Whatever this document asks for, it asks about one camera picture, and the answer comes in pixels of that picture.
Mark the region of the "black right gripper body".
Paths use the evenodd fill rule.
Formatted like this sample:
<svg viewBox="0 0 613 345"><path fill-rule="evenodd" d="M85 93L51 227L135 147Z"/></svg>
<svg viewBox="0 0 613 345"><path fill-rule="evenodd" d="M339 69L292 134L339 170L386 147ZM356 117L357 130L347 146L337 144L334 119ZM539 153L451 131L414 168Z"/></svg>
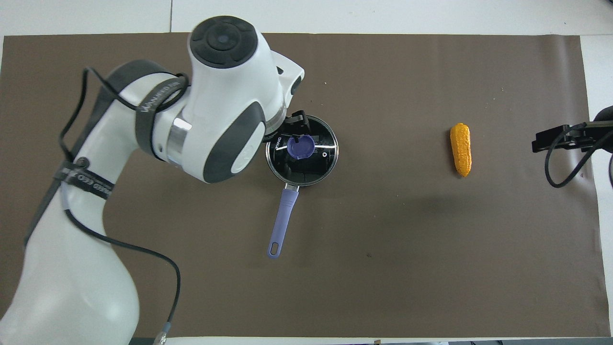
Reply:
<svg viewBox="0 0 613 345"><path fill-rule="evenodd" d="M595 116L594 120L590 121L589 124L592 123L596 123L596 122L602 122L602 121L612 121L613 120L613 108L612 107L606 107L604 109L602 109L600 112L598 112L598 114ZM596 135L596 140L602 139L605 135L609 134L612 132L612 127L600 127L600 129L589 129L589 131L593 132L593 131L598 131L599 135ZM603 144L601 144L600 149L608 151L609 153L613 153L613 139L612 136L610 135L610 137L604 141Z"/></svg>

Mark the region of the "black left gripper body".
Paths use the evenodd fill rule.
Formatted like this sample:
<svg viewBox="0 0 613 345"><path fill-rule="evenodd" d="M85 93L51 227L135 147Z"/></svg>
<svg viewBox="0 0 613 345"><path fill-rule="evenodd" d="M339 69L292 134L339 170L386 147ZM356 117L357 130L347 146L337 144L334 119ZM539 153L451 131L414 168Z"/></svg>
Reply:
<svg viewBox="0 0 613 345"><path fill-rule="evenodd" d="M300 143L305 135L311 135L311 126L305 111L297 111L287 116L275 133L276 138L293 138L295 143Z"/></svg>

